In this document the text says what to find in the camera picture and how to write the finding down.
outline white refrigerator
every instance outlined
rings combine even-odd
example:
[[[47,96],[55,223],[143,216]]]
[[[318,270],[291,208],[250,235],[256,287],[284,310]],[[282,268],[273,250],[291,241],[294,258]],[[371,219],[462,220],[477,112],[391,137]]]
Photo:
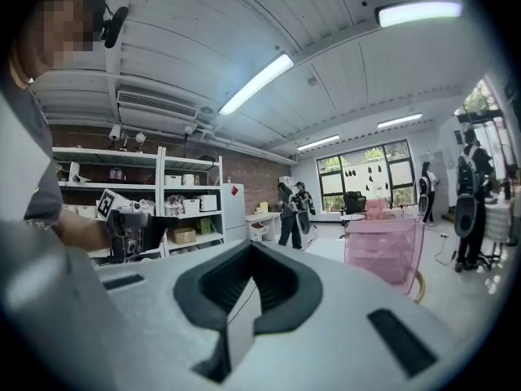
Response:
[[[221,184],[226,242],[247,238],[243,184]]]

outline ceiling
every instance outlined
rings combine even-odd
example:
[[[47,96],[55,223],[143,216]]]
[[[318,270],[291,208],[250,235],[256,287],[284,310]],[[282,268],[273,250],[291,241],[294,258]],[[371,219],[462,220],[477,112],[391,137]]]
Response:
[[[411,0],[107,0],[113,11],[129,8],[118,44],[74,54],[31,88],[51,124],[183,135],[185,122],[167,112],[120,106],[121,88],[211,108],[197,113],[191,138],[271,159],[332,134],[342,142],[374,133],[411,112],[436,123],[486,73],[487,51],[465,14],[381,29],[374,9],[403,1]],[[233,115],[217,114],[282,51],[294,68]]]

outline fluorescent light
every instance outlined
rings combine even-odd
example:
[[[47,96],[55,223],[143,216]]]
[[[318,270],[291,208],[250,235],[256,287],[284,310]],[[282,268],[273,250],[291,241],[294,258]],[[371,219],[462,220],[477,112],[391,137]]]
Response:
[[[400,119],[394,119],[391,121],[383,121],[382,123],[378,123],[378,128],[382,129],[386,126],[397,125],[398,123],[403,123],[404,121],[415,121],[422,116],[422,113],[413,114],[412,116],[401,117]]]
[[[321,139],[321,140],[318,140],[313,143],[308,143],[307,145],[304,145],[302,147],[297,147],[297,149],[299,151],[303,151],[304,149],[308,149],[309,147],[316,147],[317,145],[322,145],[323,143],[332,142],[336,139],[340,139],[340,136],[337,134],[335,136],[330,136],[329,138]]]
[[[286,54],[280,55],[274,62],[255,75],[242,89],[240,89],[231,100],[226,103],[219,114],[228,116],[240,108],[248,99],[262,90],[271,81],[277,78],[283,72],[286,72],[293,65],[293,61]]]
[[[377,19],[383,28],[413,20],[435,17],[458,17],[462,4],[457,2],[419,2],[377,9]]]

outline person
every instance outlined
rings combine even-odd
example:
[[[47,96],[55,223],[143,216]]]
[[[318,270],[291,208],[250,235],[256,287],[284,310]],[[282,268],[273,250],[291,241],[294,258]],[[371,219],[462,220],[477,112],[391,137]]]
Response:
[[[312,215],[314,215],[316,212],[315,212],[315,208],[313,206],[313,198],[311,197],[311,194],[309,194],[306,191],[306,186],[304,185],[303,182],[298,181],[298,183],[296,184],[296,187],[299,190],[297,195],[300,198],[301,208],[303,210],[309,211]]]
[[[298,211],[294,201],[293,191],[291,191],[284,182],[277,185],[278,188],[278,206],[281,209],[281,235],[278,244],[286,246],[287,240],[291,233],[291,244],[294,249],[302,249],[302,239],[300,238],[299,226],[296,221]]]
[[[466,144],[463,153],[469,155],[472,147],[478,147],[479,143],[472,127],[468,127],[463,135]],[[489,164],[490,156],[488,156],[484,149],[480,147],[475,149],[471,160],[474,161],[475,172],[480,176],[481,182],[484,180],[484,176],[486,175],[488,175],[491,181],[495,179],[494,168]],[[478,256],[481,251],[481,244],[483,243],[486,223],[484,203],[485,194],[485,188],[483,187],[483,184],[480,183],[479,190],[475,193],[477,210],[474,227],[472,232],[466,238],[461,238],[459,241],[458,257],[456,260],[456,266],[454,267],[456,272],[462,272],[462,270],[475,270],[479,266]]]
[[[434,199],[436,197],[435,187],[438,184],[438,180],[434,173],[431,172],[431,163],[423,162],[422,164],[422,177],[426,178],[429,182],[429,187],[427,190],[427,198],[429,199],[429,205],[427,206],[427,212],[425,216],[423,216],[423,222],[427,223],[427,218],[431,221],[430,226],[434,226],[434,219],[432,218],[432,205],[434,204]]]
[[[73,51],[87,51],[103,30],[105,0],[41,0],[22,25],[0,71],[0,86],[12,111],[38,146],[52,159],[46,118],[28,88],[57,68]],[[51,161],[35,187],[24,219],[52,229],[67,246],[85,250],[110,247],[106,224],[62,208],[63,200]]]

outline brick wall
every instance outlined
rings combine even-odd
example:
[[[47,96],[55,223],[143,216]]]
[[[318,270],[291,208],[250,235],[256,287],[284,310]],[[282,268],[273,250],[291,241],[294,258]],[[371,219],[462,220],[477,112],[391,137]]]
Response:
[[[51,126],[55,147],[75,147],[81,145],[84,148],[107,149],[108,128],[87,126]],[[129,151],[134,151],[136,142],[134,133],[129,132]],[[145,153],[157,153],[157,147],[166,147],[168,156],[182,156],[183,141],[174,138],[162,138],[155,135],[147,135],[142,151]],[[191,142],[186,144],[186,157],[198,159],[203,155],[218,158],[222,156],[223,178],[226,182],[230,177],[231,182],[244,184],[244,198],[246,202],[246,214],[252,214],[255,207],[261,201],[267,201],[270,208],[277,209],[277,183],[278,177],[290,175],[290,167],[277,164],[270,160],[263,160],[256,156],[249,156],[239,152],[220,149],[203,143]],[[146,171],[137,173],[132,169],[125,169],[127,179],[134,178],[145,181],[150,177]],[[81,176],[92,178],[93,181],[107,178],[108,170],[89,169],[82,167]]]

